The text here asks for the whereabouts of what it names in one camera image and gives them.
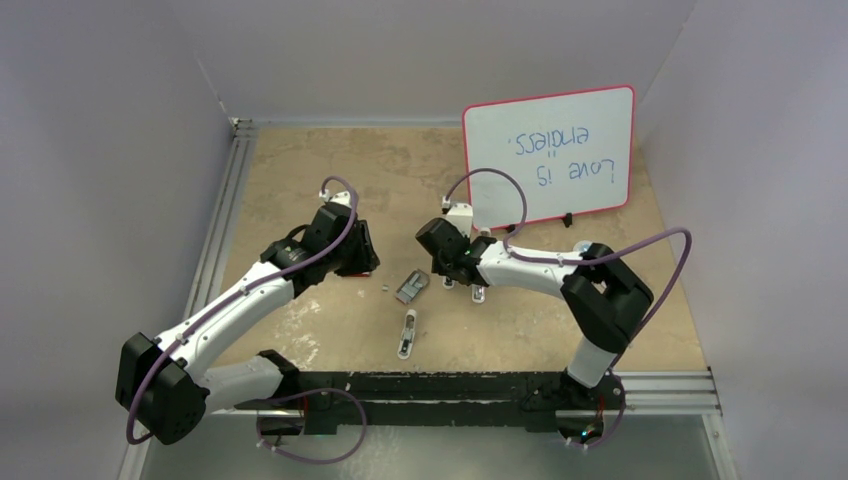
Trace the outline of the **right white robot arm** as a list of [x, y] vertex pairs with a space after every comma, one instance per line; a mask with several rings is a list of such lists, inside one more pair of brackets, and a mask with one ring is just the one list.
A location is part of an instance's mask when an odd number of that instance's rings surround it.
[[582, 333], [561, 381], [564, 399], [576, 407], [599, 396], [600, 381], [654, 301], [651, 289], [601, 243], [582, 252], [508, 247], [493, 237], [471, 240], [444, 218], [430, 220], [415, 239], [432, 257], [431, 271], [455, 283], [515, 287], [565, 302]]

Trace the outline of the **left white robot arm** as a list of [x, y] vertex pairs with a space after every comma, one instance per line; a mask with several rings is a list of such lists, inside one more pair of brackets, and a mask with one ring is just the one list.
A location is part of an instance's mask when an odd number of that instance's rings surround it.
[[310, 224], [270, 244], [239, 282], [198, 313], [154, 338], [137, 333], [125, 341], [115, 398], [128, 412], [129, 444], [184, 438], [219, 391], [209, 371], [230, 345], [328, 274], [349, 277], [378, 267], [357, 206], [355, 198], [333, 196]]

